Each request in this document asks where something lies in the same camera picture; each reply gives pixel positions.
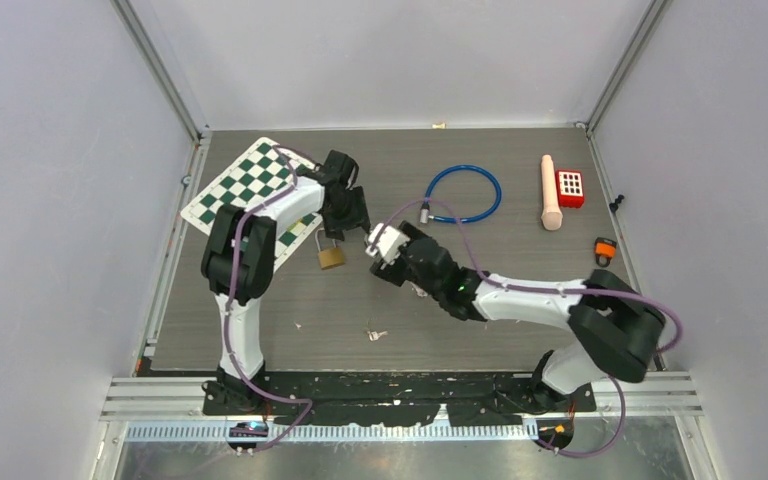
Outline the brass padlock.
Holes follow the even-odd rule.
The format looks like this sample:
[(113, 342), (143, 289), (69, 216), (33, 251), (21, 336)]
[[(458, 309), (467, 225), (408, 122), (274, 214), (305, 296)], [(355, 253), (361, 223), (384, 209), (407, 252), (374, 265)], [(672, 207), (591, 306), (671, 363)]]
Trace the brass padlock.
[(330, 270), (343, 266), (346, 263), (346, 258), (337, 241), (330, 239), (331, 244), (325, 245), (323, 239), (328, 240), (328, 237), (325, 235), (325, 229), (320, 228), (314, 235), (320, 268)]

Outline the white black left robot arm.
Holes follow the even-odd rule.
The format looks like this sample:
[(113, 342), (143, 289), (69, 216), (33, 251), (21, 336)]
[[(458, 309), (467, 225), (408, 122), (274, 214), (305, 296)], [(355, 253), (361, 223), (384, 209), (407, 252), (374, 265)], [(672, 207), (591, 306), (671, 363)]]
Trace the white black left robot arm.
[(287, 185), (254, 206), (218, 209), (201, 273), (218, 303), (222, 354), (216, 383), (240, 412), (258, 412), (267, 398), (261, 372), (260, 303), (275, 272), (279, 233), (307, 215), (321, 218), (325, 236), (344, 241), (352, 230), (369, 232), (358, 163), (332, 150), (314, 168), (291, 168)]

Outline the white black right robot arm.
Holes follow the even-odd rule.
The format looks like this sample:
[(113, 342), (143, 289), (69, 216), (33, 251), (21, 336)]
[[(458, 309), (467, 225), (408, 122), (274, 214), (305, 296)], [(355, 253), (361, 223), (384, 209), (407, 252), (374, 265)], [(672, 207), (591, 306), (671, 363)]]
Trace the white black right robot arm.
[(525, 321), (571, 333), (573, 343), (546, 353), (532, 374), (527, 390), (544, 410), (605, 377), (642, 382), (666, 324), (657, 308), (604, 269), (565, 282), (508, 278), (458, 264), (407, 221), (376, 225), (366, 244), (376, 277), (411, 284), (458, 320)]

